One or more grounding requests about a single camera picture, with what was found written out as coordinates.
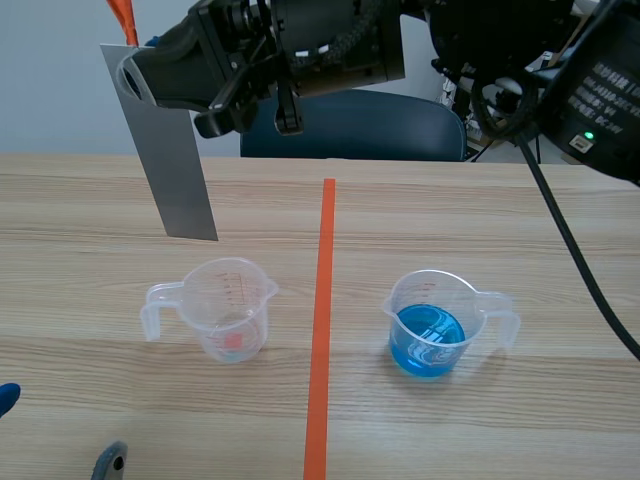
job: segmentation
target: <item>measuring cup handle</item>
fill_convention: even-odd
[[[513,301],[508,295],[498,292],[478,292],[476,308],[487,320],[498,318],[501,321],[498,344],[502,348],[511,348],[520,330],[520,316],[514,313]]]
[[[147,292],[147,304],[140,310],[140,321],[147,342],[160,338],[160,310],[177,308],[180,302],[182,282],[155,285]]]
[[[171,302],[148,303],[140,310],[140,321],[147,342],[153,342],[160,338],[160,309],[175,308]]]
[[[511,348],[516,341],[520,330],[520,315],[510,310],[490,312],[487,319],[499,318],[498,345],[502,348]]]

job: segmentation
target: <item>empty measuring cup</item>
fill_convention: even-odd
[[[439,270],[402,277],[383,310],[393,319],[389,336],[393,358],[421,377],[449,372],[489,319],[501,320],[501,347],[511,347],[520,328],[520,317],[507,295],[479,292],[462,278]]]
[[[160,310],[173,308],[205,352],[235,363],[253,357],[267,340],[267,301],[278,285],[244,258],[207,262],[182,282],[151,287],[140,320],[147,341],[160,338]]]

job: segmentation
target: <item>orange strap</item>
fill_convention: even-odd
[[[304,480],[325,480],[327,472],[327,420],[329,407],[329,344],[331,341],[331,284],[336,180],[325,178],[316,273],[316,305],[311,341],[311,373],[307,406]]]
[[[127,37],[127,45],[138,46],[138,32],[136,32],[136,19],[133,16],[132,0],[107,0],[118,19],[122,31]]]

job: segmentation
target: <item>gray object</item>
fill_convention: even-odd
[[[189,112],[149,105],[125,93],[117,69],[135,47],[101,48],[167,235],[218,240]]]
[[[91,480],[122,480],[127,463],[127,444],[115,442],[98,457]]]

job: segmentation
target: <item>blue liquid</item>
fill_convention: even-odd
[[[446,348],[446,344],[463,342],[465,336],[460,323],[442,308],[411,305],[401,310],[398,317],[420,338],[443,345],[439,348],[422,344],[394,324],[390,342],[391,355],[409,373],[421,377],[443,375],[453,368],[466,349],[466,346]]]

